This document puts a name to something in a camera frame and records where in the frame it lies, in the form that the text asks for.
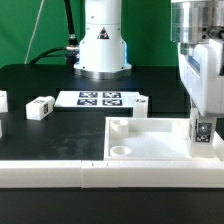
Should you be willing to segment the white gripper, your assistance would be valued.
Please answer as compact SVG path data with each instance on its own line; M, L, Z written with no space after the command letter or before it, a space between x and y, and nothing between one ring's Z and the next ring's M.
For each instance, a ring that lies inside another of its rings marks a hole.
M181 81L202 116L224 117L224 42L210 39L195 46L192 56L178 53ZM199 117L196 138L211 140L212 122Z

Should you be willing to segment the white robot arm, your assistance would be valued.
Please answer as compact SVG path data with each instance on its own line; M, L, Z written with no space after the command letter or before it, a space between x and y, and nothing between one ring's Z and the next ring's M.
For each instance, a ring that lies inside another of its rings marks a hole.
M121 37L121 0L84 2L86 31L75 72L104 79L130 70ZM224 117L224 0L171 0L171 40L191 98L189 138L209 143L216 119Z

